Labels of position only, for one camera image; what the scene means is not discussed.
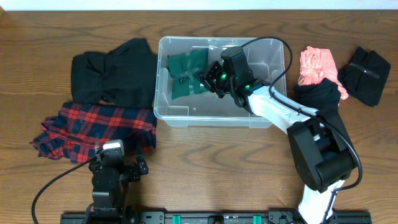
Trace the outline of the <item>dark green garment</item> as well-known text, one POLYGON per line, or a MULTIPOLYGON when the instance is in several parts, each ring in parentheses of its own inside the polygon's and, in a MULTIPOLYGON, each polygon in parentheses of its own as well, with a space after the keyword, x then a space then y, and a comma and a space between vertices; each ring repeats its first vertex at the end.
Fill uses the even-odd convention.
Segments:
POLYGON ((208 49, 191 50, 167 56, 167 69, 173 80, 172 99, 201 94, 206 89, 195 78, 196 72, 205 72, 208 66, 208 49))

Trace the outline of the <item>red plaid flannel shirt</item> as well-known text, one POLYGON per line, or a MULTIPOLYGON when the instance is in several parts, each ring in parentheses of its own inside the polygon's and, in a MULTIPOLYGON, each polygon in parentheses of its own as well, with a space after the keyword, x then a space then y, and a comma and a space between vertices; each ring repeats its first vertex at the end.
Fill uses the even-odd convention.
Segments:
POLYGON ((30 145, 39 157, 83 163, 112 140, 122 140, 126 152, 135 151, 137 146, 143 152, 154 151, 156 126, 157 118, 150 109, 67 102, 58 115, 45 118, 42 134, 30 145))

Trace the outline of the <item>pink garment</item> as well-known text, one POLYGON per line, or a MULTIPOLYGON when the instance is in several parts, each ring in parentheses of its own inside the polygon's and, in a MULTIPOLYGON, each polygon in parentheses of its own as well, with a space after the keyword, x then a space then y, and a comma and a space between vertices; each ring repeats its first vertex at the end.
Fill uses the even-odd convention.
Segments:
POLYGON ((298 84, 317 85, 325 78, 338 85, 342 100, 346 100, 349 97, 347 90, 338 80, 338 71, 330 49, 307 46, 307 49, 300 53, 298 84))

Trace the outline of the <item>large black garment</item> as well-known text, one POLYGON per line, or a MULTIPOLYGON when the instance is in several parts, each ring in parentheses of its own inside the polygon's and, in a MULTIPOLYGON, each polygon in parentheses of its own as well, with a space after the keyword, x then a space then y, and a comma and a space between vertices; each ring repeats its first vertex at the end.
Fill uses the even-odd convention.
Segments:
POLYGON ((104 52, 76 55, 71 93, 77 103, 100 101, 120 107, 151 109, 155 95, 157 55, 146 39, 131 39, 104 52))

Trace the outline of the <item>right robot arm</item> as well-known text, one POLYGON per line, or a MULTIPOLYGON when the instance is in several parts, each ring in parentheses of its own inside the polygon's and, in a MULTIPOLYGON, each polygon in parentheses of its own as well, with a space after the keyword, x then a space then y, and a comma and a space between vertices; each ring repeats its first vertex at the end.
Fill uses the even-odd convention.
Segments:
POLYGON ((334 110, 318 111, 280 94, 249 68, 227 70, 214 61, 195 78, 219 98, 231 95, 240 108, 269 120, 287 134, 296 171, 305 184, 298 214, 305 223, 326 223, 338 192, 356 187, 363 167, 334 110))

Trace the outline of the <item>black taped garment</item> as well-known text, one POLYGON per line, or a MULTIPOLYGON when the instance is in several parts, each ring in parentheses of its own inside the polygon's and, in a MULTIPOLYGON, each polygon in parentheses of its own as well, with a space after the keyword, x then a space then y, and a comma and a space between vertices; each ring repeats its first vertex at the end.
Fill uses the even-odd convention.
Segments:
POLYGON ((376 51, 358 47, 346 66, 338 71, 338 81, 349 95, 367 106, 377 106, 386 85, 391 64, 376 51))

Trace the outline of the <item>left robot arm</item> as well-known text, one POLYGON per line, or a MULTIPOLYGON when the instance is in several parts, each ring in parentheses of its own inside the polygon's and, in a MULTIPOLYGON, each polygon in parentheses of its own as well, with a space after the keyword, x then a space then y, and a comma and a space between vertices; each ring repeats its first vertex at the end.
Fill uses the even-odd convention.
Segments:
POLYGON ((94 217, 122 219, 126 216, 126 195, 131 182, 137 182, 149 169, 141 150, 135 153, 136 161, 124 163, 121 149, 100 149, 89 164, 93 173, 94 217))

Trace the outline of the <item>black shirt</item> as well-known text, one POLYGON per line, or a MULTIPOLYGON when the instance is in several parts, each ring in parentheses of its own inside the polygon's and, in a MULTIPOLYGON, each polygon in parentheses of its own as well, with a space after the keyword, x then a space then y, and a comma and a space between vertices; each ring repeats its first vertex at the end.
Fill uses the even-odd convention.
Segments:
POLYGON ((321 132, 323 142, 327 142, 326 138, 330 138, 329 141, 334 142, 343 151, 348 149, 346 142, 352 146, 338 113, 341 93, 336 83, 325 78, 319 84, 296 85, 294 92, 298 103, 318 110, 314 115, 315 118, 310 118, 305 122, 310 125, 311 132, 315 131, 316 134, 321 132))

